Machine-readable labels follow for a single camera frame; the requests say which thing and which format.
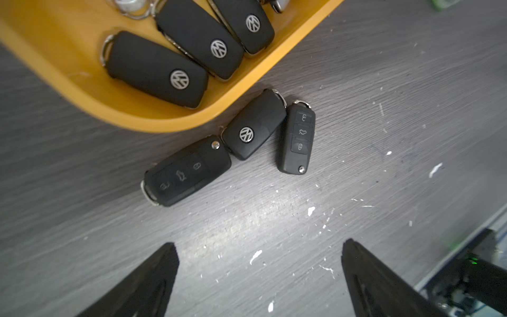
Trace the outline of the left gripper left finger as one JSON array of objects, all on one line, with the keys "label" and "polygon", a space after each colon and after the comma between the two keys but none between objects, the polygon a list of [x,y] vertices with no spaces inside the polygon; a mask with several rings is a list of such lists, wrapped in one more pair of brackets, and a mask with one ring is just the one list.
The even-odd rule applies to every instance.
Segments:
[{"label": "left gripper left finger", "polygon": [[179,265],[175,244],[163,244],[79,316],[164,316]]}]

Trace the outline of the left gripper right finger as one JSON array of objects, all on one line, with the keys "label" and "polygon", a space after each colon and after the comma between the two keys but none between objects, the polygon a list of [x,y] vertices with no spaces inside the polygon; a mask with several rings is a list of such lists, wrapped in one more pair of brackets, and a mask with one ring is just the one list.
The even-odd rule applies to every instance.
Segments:
[{"label": "left gripper right finger", "polygon": [[356,316],[445,316],[353,239],[343,244],[341,263]]}]

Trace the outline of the white key fob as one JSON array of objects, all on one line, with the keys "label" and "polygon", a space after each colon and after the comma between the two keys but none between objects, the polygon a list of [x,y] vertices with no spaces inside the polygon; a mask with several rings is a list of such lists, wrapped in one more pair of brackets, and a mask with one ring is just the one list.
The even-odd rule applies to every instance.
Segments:
[{"label": "white key fob", "polygon": [[150,17],[158,3],[153,0],[112,0],[110,2],[119,14],[136,21]]}]

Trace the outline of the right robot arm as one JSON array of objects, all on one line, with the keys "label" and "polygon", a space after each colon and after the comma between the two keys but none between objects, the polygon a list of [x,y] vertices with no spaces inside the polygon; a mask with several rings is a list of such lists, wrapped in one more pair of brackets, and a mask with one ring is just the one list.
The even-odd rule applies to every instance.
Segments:
[{"label": "right robot arm", "polygon": [[429,280],[426,298],[447,316],[506,316],[506,269],[494,263],[500,239],[483,229]]}]

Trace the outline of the black car key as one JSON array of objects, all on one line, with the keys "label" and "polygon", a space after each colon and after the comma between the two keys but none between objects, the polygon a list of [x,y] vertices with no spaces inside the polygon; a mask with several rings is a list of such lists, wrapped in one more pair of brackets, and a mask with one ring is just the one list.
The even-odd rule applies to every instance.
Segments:
[{"label": "black car key", "polygon": [[141,191],[154,206],[170,207],[195,194],[232,166],[219,136],[207,136],[146,171]]},{"label": "black car key", "polygon": [[106,37],[100,63],[112,78],[184,108],[198,108],[208,86],[203,67],[125,30]]},{"label": "black car key", "polygon": [[267,88],[232,119],[221,139],[236,158],[245,161],[271,137],[286,115],[283,96]]},{"label": "black car key", "polygon": [[287,107],[277,161],[280,172],[292,175],[303,175],[307,172],[315,128],[316,114],[309,103],[295,100]]},{"label": "black car key", "polygon": [[208,3],[248,55],[257,55],[273,42],[275,31],[258,1],[211,0]]},{"label": "black car key", "polygon": [[214,77],[228,81],[242,63],[241,45],[195,1],[155,1],[152,15],[164,37]]}]

